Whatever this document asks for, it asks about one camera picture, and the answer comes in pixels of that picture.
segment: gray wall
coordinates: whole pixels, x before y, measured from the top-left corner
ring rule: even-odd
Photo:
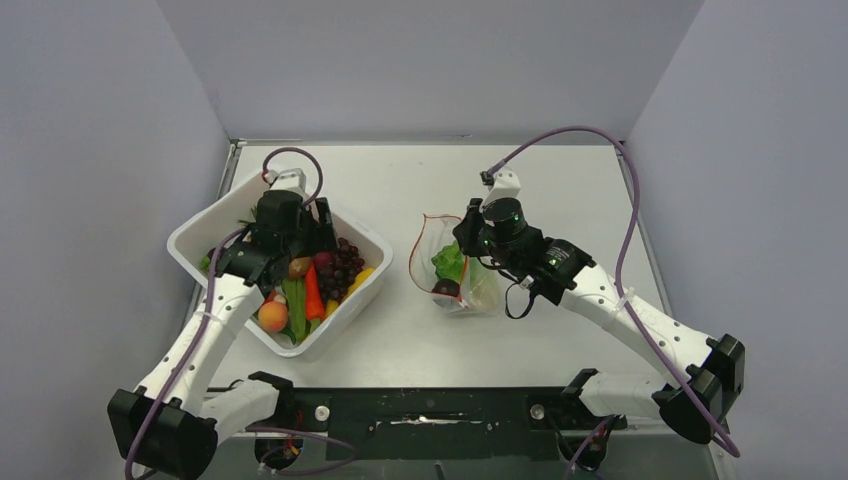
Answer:
[[[623,138],[702,2],[159,0],[231,137],[477,143]]]
[[[742,478],[848,478],[846,23],[707,0],[630,135],[675,314],[748,347]]]
[[[106,404],[179,330],[169,232],[227,138],[153,0],[0,6],[0,465],[118,478]]]

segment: white table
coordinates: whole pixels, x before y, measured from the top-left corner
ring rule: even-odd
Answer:
[[[234,183],[254,174],[276,145],[241,151]],[[614,373],[650,366],[588,320],[543,299],[529,317],[443,316],[409,278],[407,260],[423,213],[462,215],[471,197],[485,196],[479,172],[510,146],[303,146],[325,171],[323,195],[342,204],[394,248],[389,281],[373,303],[318,360],[285,359],[243,329],[212,381],[226,386],[255,371],[300,387],[501,387],[566,385],[582,368]],[[309,162],[284,154],[272,168]],[[612,271],[630,202],[611,147],[540,146],[518,156],[519,195],[531,225],[565,238]],[[657,283],[640,235],[628,253],[625,282],[660,306]],[[525,293],[513,289],[515,308]]]

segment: black strap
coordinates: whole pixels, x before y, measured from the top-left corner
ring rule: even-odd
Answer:
[[[536,294],[535,293],[530,294],[530,301],[527,302],[527,307],[524,309],[523,312],[521,312],[521,315],[516,317],[509,311],[509,290],[516,285],[518,285],[517,281],[515,283],[513,283],[512,285],[510,285],[506,289],[506,292],[504,292],[504,313],[506,313],[507,317],[509,317],[513,320],[520,320],[520,319],[526,317],[528,313],[530,313],[530,310],[533,308],[533,303],[536,301]]]

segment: silver bolt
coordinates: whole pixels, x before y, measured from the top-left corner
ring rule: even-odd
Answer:
[[[533,420],[542,420],[543,418],[545,418],[545,407],[539,405],[538,403],[536,405],[533,405],[532,407],[530,407],[530,417],[532,417]]]
[[[315,408],[315,420],[326,422],[328,418],[330,418],[330,409],[324,405],[318,405]]]

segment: plastic bag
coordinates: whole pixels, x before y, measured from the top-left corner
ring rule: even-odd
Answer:
[[[409,276],[446,313],[493,315],[503,309],[495,272],[462,254],[453,236],[461,218],[424,215],[424,227],[409,255]]]

